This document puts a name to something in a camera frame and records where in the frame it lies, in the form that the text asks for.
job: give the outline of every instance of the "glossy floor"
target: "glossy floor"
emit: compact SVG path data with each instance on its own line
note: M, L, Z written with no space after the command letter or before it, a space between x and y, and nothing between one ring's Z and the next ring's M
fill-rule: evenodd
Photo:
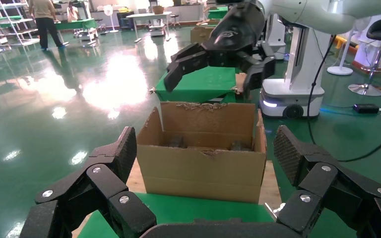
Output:
M0 54L0 238L15 237L36 192L80 168L93 148L113 142L124 126L139 132L159 104L147 89L165 73L170 56L190 43L190 29L172 31L169 42L140 32L139 44L134 44L133 32L110 34L100 37L95 48L84 48L67 34L64 39L73 44L64 51L53 48L44 53L34 45ZM281 75L285 64L277 68ZM348 77L324 73L324 102L381 105L381 97L348 91L350 83L364 80L357 73ZM323 111L313 122L313 131L317 142L335 157L356 157L381 142L381 115L356 117L345 109L328 109L331 112ZM305 120L264 122L273 161L271 142L279 125L288 125L309 141ZM381 182L381 150L346 166ZM275 169L285 200L293 188L277 164Z

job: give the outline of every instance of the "cardboard box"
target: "cardboard box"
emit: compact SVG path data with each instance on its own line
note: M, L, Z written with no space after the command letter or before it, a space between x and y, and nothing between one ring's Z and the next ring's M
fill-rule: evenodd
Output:
M254 104L162 102L163 123L154 108L137 137L146 191L258 203L266 139L255 112ZM187 149L165 146L178 135ZM236 140L254 151L228 150Z
M203 43L208 40L211 35L211 31L214 27L202 27L196 26L190 31L190 42L193 43Z

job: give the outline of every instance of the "man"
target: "man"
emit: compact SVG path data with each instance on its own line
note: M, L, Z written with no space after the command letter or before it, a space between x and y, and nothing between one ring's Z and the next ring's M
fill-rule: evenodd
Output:
M66 9L66 13L68 14L68 22L77 21L78 20L78 8L73 5L73 2L69 1L68 8Z
M33 18L36 19L42 50L46 51L48 48L47 31L49 31L56 46L64 48L64 45L59 40L54 23L54 20L56 21L56 10L53 3L50 0L29 0L28 9Z

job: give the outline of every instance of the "green table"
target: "green table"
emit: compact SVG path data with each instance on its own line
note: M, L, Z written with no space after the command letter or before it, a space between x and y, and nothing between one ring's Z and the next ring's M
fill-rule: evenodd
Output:
M137 193L157 217L158 224L191 223L196 219L224 221L241 218L243 222L272 222L263 206L242 202L215 201L188 197ZM78 238L118 238L99 212L94 212Z
M59 30L70 30L70 29L90 29L97 28L97 23L94 19L85 19L72 22L60 22L56 23L56 29Z
M61 37L61 40L64 45L67 45L69 42L65 42L64 38L62 37L61 30L73 30L73 29L84 29L87 30L87 35L90 38L90 42L88 43L93 44L95 42L93 35L97 37L97 22L91 18L91 19L84 19L84 20L78 20L78 21L72 21L72 22L58 22L55 23L56 29L59 31L59 35Z
M227 7L221 6L214 10L208 10L209 19L222 19L227 14Z
M155 87L160 101L204 103L213 98L225 95L222 103L236 102L235 90L236 76L234 68L206 67L186 74L180 83L169 93L164 87L164 77Z

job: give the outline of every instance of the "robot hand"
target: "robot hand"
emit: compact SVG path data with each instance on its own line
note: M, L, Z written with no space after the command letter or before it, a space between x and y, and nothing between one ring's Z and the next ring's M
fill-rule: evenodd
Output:
M238 67L247 74L243 90L261 87L275 72L274 52L266 42L256 47L265 17L253 3L242 2L231 9L202 44L192 44L172 56L164 85L171 92L182 76L207 66ZM252 57L259 54L260 60Z

